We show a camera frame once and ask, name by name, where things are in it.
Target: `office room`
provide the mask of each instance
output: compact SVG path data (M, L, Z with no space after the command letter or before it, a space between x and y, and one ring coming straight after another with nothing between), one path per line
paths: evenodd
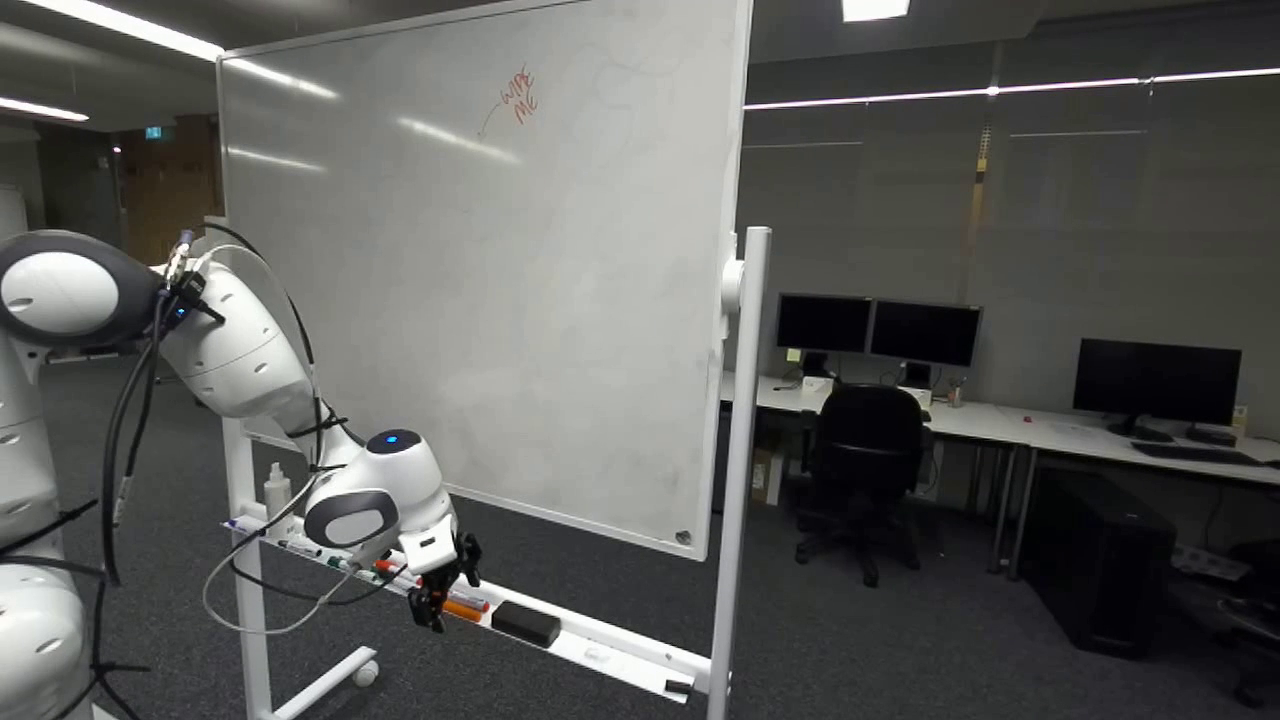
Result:
M1277 716L1280 6L856 6L6 4L0 720Z

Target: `whiteboard wheel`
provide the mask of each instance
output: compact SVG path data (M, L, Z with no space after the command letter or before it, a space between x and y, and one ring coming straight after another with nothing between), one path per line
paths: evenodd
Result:
M364 660L364 662L354 671L354 684L355 684L355 689L370 689L370 684L377 684L381 671L384 671L384 666L381 666L377 660Z

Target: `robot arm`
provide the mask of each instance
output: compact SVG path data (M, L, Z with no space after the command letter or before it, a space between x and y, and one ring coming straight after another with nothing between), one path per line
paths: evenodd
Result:
M227 245L199 247L160 279L112 245L32 232L0 250L0 324L39 347L121 347L152 333L199 403L296 439L312 465L304 532L317 543L359 555L399 543L409 572L455 564L455 517L427 439L381 433L359 444L226 254Z

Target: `ceiling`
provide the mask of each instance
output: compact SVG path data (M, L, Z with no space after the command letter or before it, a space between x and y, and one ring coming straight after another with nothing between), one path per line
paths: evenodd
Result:
M226 46L340 33L492 0L107 0ZM1168 10L1213 0L917 0L895 23L845 29L838 0L755 0L751 59L816 59L887 46L988 42L1027 35L1045 19ZM0 4L0 94L63 102L92 126L144 126L212 112L212 68L24 0Z

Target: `whiteboard stand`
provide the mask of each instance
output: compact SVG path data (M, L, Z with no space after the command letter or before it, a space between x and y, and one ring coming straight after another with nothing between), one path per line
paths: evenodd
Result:
M723 720L727 694L733 694L733 629L738 629L738 588L740 588L746 524L750 524L750 472L751 472L751 436L755 436L766 269L768 269L768 229L750 229L740 311L738 311L733 420L727 420L733 436L727 436L723 521L721 521L723 527L721 527L721 572L716 572L707 720Z
M707 716L723 720L727 710L727 684L733 684L733 629L738 629L738 592L740 592L740 543L746 543L746 517L750 517L750 467L751 467L751 425L755 425L755 355L762 355L762 304L766 304L766 269L768 269L768 229L750 229L746 241L746 265L740 265L740 287L738 287L738 388L733 388L733 439L727 439L727 477L723 477L723 527L721 527L721 567L716 567L716 629L712 629L712 660L684 652L675 644L637 635L628 629L582 614L573 608L545 605L537 594L523 594L515 588L499 588L484 580L481 588L468 588L455 580L451 592L481 594L488 613L477 620L477 629L492 629L492 608L506 599L515 599L523 608L550 613L560 620L560 638L545 646L550 654L560 654L568 662L582 662L587 671L614 676L620 684L646 689L651 694L665 694L673 704L687 704L687 693L707 694ZM226 420L226 467L227 467L227 510L234 532L256 532L270 510L256 500L256 467L253 467L253 436L243 425ZM264 543L277 543L280 551L294 551L312 564L343 564L343 551L317 546L301 517L280 521ZM259 575L259 543L243 543L235 551L235 564L243 575ZM370 684L377 679L377 652L355 646L338 666L328 666L322 679L312 679L304 693L296 693L290 704L274 706L274 662L270 662L270 605L264 588L235 575L235 620L241 620L241 671L243 671L243 716L247 720L294 720L322 704L331 689L343 679ZM392 580L384 592L403 594L413 580Z

